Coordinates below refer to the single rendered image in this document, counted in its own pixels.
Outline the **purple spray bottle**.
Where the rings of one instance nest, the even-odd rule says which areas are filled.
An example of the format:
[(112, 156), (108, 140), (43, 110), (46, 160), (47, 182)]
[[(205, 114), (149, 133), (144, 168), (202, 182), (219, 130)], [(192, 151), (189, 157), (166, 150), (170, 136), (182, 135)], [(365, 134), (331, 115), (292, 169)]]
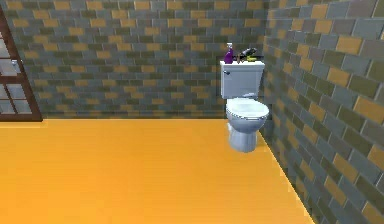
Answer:
[(233, 63), (233, 47), (232, 47), (232, 43), (228, 43), (227, 44), (227, 53), (225, 54), (224, 62), (226, 64), (232, 64)]

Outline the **white toilet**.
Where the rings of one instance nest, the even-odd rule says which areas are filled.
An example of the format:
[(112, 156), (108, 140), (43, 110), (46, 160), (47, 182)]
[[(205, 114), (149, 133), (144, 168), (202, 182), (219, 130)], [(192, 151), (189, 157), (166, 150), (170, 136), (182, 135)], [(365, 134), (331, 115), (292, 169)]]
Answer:
[(265, 64), (220, 62), (221, 97), (225, 100), (230, 146), (243, 153), (256, 148), (257, 131), (265, 124), (269, 108), (258, 101)]

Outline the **brown framed glass door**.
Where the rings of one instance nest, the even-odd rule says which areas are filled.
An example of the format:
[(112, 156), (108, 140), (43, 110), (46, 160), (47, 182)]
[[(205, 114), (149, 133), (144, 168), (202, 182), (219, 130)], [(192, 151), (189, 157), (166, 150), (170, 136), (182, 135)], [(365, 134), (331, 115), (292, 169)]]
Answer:
[[(11, 60), (18, 60), (13, 65)], [(0, 7), (0, 122), (42, 122), (8, 21)]]

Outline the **black and yellow object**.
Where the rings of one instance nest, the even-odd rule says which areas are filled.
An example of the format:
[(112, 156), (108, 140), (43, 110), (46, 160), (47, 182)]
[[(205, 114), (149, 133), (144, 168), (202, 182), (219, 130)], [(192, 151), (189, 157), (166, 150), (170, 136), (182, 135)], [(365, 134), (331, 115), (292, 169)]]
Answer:
[(255, 58), (257, 53), (256, 48), (248, 48), (246, 50), (241, 51), (237, 57), (236, 60), (238, 63), (247, 61), (248, 57)]

